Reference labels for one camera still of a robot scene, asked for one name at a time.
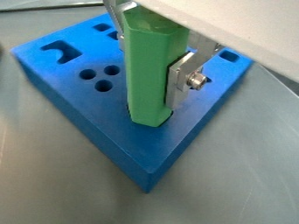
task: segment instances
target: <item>metal bracket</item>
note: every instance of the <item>metal bracket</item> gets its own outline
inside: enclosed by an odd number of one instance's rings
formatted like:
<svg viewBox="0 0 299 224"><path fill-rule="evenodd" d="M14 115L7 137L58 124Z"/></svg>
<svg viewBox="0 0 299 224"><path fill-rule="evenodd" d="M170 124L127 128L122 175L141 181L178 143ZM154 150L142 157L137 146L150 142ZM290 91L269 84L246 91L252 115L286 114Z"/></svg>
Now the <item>metal bracket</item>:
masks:
<svg viewBox="0 0 299 224"><path fill-rule="evenodd" d="M174 109L186 98L190 88L200 90L206 83L201 66L220 49L213 40L194 32L190 33L189 45L196 46L197 52L188 52L168 70L165 105L169 109Z"/></svg>
<svg viewBox="0 0 299 224"><path fill-rule="evenodd" d="M106 7L106 12L115 26L115 37L118 40L118 48L121 51L123 51L123 23L121 14L123 11L134 8L136 3L133 1L126 0L103 0L102 2Z"/></svg>

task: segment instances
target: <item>gray table surface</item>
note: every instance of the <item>gray table surface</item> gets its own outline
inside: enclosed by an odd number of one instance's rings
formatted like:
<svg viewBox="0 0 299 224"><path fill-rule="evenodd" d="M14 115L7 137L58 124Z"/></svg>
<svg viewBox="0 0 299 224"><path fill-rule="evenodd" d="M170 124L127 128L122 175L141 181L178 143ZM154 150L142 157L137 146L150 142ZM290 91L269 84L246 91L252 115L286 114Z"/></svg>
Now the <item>gray table surface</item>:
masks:
<svg viewBox="0 0 299 224"><path fill-rule="evenodd" d="M299 99L261 66L149 194L26 80L9 49L102 11L0 14L0 223L299 223Z"/></svg>

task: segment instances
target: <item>screw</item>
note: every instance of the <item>screw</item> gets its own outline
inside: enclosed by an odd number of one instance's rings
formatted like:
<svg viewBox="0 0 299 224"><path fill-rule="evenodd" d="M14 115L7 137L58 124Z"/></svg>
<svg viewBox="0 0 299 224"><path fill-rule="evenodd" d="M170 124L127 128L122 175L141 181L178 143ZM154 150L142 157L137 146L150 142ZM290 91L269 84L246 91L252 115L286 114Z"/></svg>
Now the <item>screw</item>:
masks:
<svg viewBox="0 0 299 224"><path fill-rule="evenodd" d="M190 88L200 90L202 85L206 83L206 76L204 76L198 71L194 71L186 75L185 83Z"/></svg>

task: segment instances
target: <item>green block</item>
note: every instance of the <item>green block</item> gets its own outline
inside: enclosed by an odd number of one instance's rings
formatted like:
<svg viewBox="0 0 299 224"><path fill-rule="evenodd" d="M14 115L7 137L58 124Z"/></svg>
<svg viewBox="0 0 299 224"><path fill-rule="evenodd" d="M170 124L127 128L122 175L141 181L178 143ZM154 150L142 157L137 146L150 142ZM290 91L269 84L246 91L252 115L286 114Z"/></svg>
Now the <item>green block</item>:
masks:
<svg viewBox="0 0 299 224"><path fill-rule="evenodd" d="M126 101L134 123L157 127L172 114L164 105L166 67L185 53L188 33L141 6L123 12Z"/></svg>

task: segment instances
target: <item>blue foam block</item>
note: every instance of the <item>blue foam block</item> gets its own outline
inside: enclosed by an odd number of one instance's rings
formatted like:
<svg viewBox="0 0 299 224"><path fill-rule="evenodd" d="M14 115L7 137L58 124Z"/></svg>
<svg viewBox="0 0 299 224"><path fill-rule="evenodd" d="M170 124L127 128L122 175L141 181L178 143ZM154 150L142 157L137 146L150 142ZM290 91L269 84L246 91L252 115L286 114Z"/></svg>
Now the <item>blue foam block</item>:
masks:
<svg viewBox="0 0 299 224"><path fill-rule="evenodd" d="M204 65L210 79L158 128L132 123L123 55L107 15L11 50L33 85L145 192L212 118L250 60L225 48Z"/></svg>

